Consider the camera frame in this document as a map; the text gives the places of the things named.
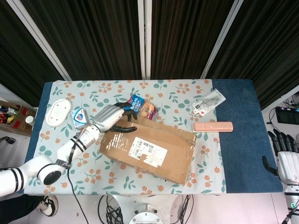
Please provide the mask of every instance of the shoe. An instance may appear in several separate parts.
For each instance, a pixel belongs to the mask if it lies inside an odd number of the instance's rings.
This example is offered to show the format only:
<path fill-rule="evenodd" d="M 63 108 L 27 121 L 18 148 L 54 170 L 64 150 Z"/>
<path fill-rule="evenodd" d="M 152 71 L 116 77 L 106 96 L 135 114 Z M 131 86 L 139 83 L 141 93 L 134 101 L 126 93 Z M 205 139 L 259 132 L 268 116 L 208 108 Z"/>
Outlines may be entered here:
<path fill-rule="evenodd" d="M 37 209 L 49 217 L 56 215 L 58 211 L 56 196 L 43 196 L 43 200 L 39 203 Z"/>

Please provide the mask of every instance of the blue cloth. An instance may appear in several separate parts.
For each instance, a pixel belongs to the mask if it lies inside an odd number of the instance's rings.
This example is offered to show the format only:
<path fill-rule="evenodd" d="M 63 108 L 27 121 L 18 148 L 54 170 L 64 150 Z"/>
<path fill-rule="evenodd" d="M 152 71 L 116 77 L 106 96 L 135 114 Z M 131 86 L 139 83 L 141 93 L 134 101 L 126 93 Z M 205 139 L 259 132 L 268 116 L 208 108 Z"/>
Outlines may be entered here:
<path fill-rule="evenodd" d="M 51 87 L 52 83 L 44 86 L 25 162 L 33 158 Z M 233 132 L 220 133 L 227 193 L 281 192 L 279 178 L 263 167 L 263 155 L 270 165 L 276 165 L 252 81 L 215 79 L 213 88 L 226 98 L 216 107 L 217 120 L 231 121 L 234 126 Z"/>

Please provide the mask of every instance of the cardboard box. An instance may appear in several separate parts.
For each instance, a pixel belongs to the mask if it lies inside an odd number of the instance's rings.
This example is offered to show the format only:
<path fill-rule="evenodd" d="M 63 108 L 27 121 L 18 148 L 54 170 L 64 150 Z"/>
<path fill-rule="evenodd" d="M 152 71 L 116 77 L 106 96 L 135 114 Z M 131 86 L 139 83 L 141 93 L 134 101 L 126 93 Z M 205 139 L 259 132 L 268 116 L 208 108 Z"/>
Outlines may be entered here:
<path fill-rule="evenodd" d="M 18 108 L 16 104 L 12 104 L 1 100 L 0 105 L 4 107 Z M 15 116 L 13 122 L 10 125 L 0 124 L 0 130 L 25 136 L 31 136 L 32 126 L 25 122 L 25 119 L 28 116 L 35 117 L 36 112 L 24 106 L 21 106 L 19 109 L 19 113 Z"/>
<path fill-rule="evenodd" d="M 185 184 L 196 135 L 142 117 L 134 123 L 120 120 L 116 125 L 136 126 L 137 130 L 106 133 L 101 142 L 101 153 L 174 183 Z"/>

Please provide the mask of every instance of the barcode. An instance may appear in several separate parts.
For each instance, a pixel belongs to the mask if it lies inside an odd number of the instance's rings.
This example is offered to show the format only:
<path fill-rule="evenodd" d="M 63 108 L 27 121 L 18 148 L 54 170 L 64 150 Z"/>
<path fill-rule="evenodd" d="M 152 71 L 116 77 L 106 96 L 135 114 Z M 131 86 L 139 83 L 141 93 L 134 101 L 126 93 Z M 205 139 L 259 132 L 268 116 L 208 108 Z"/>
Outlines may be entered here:
<path fill-rule="evenodd" d="M 153 145 L 150 145 L 150 144 L 148 144 L 148 143 L 143 143 L 145 146 L 147 146 L 147 147 L 149 147 L 149 148 L 154 148 L 154 146 Z"/>
<path fill-rule="evenodd" d="M 137 155 L 138 155 L 141 145 L 142 145 L 142 141 L 139 141 L 139 142 L 138 142 L 138 146 L 137 146 L 137 149 L 136 149 L 136 152 L 135 152 L 134 156 L 137 156 Z"/>

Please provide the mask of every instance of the table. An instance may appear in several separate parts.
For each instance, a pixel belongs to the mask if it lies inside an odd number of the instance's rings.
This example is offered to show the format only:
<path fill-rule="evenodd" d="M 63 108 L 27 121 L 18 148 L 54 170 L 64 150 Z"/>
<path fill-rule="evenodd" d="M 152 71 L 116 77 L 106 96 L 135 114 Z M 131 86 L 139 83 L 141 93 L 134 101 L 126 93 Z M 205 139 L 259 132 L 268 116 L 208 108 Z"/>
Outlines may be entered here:
<path fill-rule="evenodd" d="M 96 90 L 92 88 L 93 84 L 97 85 Z M 71 86 L 76 86 L 79 91 L 68 91 Z M 227 100 L 218 106 L 215 112 L 207 114 L 203 118 L 192 115 L 190 110 L 188 111 L 190 104 L 198 95 L 209 92 L 212 87 L 217 88 Z M 135 170 L 108 160 L 105 156 L 97 153 L 98 142 L 94 144 L 94 149 L 90 148 L 82 155 L 82 158 L 75 163 L 74 169 L 71 170 L 73 174 L 71 179 L 76 183 L 77 194 L 221 194 L 226 192 L 282 191 L 278 178 L 276 179 L 266 172 L 261 162 L 261 156 L 266 155 L 270 159 L 270 164 L 275 164 L 253 84 L 249 80 L 135 80 L 68 83 L 58 81 L 46 83 L 26 161 L 33 158 L 34 153 L 36 155 L 46 154 L 55 160 L 56 155 L 53 155 L 51 150 L 40 143 L 55 140 L 53 144 L 59 146 L 68 139 L 67 133 L 71 137 L 76 132 L 71 122 L 65 125 L 63 131 L 61 130 L 64 127 L 59 128 L 58 131 L 44 127 L 43 119 L 47 106 L 49 106 L 48 102 L 54 102 L 58 98 L 69 98 L 72 101 L 82 98 L 80 106 L 88 109 L 88 115 L 92 119 L 92 116 L 104 104 L 124 101 L 132 93 L 139 93 L 156 105 L 159 110 L 156 115 L 158 122 L 190 131 L 191 124 L 196 119 L 216 121 L 215 114 L 217 114 L 220 121 L 232 121 L 234 131 L 220 133 L 220 136 L 218 133 L 198 134 L 199 140 L 194 153 L 194 161 L 185 186 L 165 182 L 163 179 L 144 174 L 138 169 Z M 60 133 L 61 137 L 51 139 L 53 132 Z M 117 172 L 114 172 L 113 169 L 116 167 L 118 167 Z M 70 186 L 67 183 L 65 174 L 52 186 L 43 186 L 36 178 L 32 178 L 25 188 L 25 193 L 71 194 Z"/>

